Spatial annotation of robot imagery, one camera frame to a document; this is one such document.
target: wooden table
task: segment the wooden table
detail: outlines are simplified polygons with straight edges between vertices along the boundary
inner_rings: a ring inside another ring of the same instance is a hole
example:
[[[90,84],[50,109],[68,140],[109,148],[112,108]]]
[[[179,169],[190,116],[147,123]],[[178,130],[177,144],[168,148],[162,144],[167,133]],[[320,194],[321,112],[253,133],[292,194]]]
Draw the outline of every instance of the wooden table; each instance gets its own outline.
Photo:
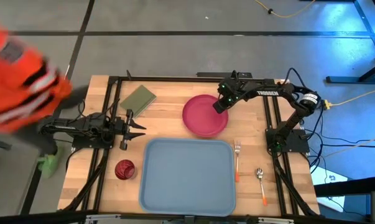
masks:
[[[107,82],[108,76],[92,76],[86,96],[84,114],[101,111]],[[122,82],[120,101],[140,85],[144,85],[157,96],[153,104],[135,120],[137,124],[147,128],[144,130],[146,135],[130,141],[127,151],[119,149],[122,136],[116,138],[115,145],[109,153],[100,212],[145,213],[139,205],[139,186],[143,154],[147,142],[153,138],[197,138],[183,124],[183,106],[196,95],[218,96],[217,83],[125,81]],[[269,101],[273,126],[276,127],[271,98]],[[286,120],[294,111],[283,98],[279,98],[279,107],[282,120]],[[124,118],[125,111],[122,108],[119,107],[117,112]],[[236,209],[233,215],[280,216],[273,164],[271,157],[266,152],[264,130],[267,125],[262,97],[254,98],[248,102],[241,101],[228,110],[228,113],[228,125],[216,139],[224,140],[230,144],[233,144],[237,139],[242,144],[239,157],[240,182],[236,183]],[[66,207],[85,184],[91,157],[92,149],[82,149],[70,159],[58,208]],[[134,179],[119,180],[115,176],[115,165],[122,159],[133,161],[137,167],[138,173]],[[311,209],[319,213],[307,161],[297,153],[290,153],[289,159],[296,189]],[[268,202],[267,207],[262,204],[261,188],[256,178],[255,171],[258,167],[264,171],[263,185]],[[89,208],[93,206],[95,192],[96,186],[93,186]],[[284,196],[287,212],[292,213],[288,190],[285,186]]]

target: gray floor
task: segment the gray floor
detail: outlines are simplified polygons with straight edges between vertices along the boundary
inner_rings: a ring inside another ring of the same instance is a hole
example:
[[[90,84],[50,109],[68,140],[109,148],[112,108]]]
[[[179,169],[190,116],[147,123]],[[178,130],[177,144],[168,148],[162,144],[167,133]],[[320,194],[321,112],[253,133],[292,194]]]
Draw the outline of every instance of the gray floor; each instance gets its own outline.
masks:
[[[263,0],[280,14],[290,14],[307,2]],[[371,0],[360,5],[375,30]],[[0,23],[10,30],[79,30],[88,0],[0,1]],[[291,19],[267,15],[252,0],[116,1],[95,2],[88,31],[122,30],[262,30],[262,31],[365,31],[351,3],[316,2]],[[21,37],[43,51],[65,71],[76,37]],[[252,72],[256,78],[284,78],[295,67],[306,85],[332,103],[375,89],[375,85],[329,85],[328,75],[360,76],[375,66],[371,39],[331,37],[226,37],[226,36],[111,36],[84,37],[72,82],[85,85],[91,75],[195,76],[196,72]],[[72,117],[74,111],[62,116]],[[307,118],[312,129],[317,114]],[[375,94],[324,112],[324,135],[350,140],[375,137]],[[32,173],[36,149],[14,144],[0,150],[0,215],[18,212]],[[338,141],[325,141],[339,144]],[[310,142],[318,150],[318,140]],[[324,148],[324,155],[338,148]],[[326,159],[327,169],[351,178],[375,176],[375,149],[353,149]],[[32,213],[57,207],[64,168],[42,180]]]

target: green book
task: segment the green book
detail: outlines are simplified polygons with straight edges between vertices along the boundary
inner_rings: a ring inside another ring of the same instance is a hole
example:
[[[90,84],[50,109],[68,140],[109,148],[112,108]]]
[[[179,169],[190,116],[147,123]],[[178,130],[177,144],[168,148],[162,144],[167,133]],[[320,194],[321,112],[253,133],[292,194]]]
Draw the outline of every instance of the green book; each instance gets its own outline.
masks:
[[[127,109],[132,109],[133,117],[138,117],[157,97],[143,85],[139,86],[119,105]]]

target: red plate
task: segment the red plate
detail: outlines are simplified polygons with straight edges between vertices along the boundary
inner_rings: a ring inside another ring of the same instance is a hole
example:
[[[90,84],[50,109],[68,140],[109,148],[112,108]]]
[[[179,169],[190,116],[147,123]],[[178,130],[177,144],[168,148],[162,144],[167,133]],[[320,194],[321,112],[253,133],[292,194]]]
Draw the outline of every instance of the red plate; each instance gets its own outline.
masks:
[[[183,108],[183,122],[194,134],[201,137],[214,137],[227,125],[227,111],[218,114],[213,103],[218,99],[211,95],[198,95],[189,99]]]

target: plastic tray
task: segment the plastic tray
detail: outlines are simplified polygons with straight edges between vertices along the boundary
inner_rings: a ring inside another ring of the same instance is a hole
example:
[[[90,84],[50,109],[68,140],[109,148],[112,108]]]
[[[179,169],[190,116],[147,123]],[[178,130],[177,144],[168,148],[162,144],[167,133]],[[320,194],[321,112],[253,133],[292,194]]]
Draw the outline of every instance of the plastic tray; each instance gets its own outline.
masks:
[[[236,206],[233,150],[227,142],[151,140],[139,203],[149,213],[225,217]]]

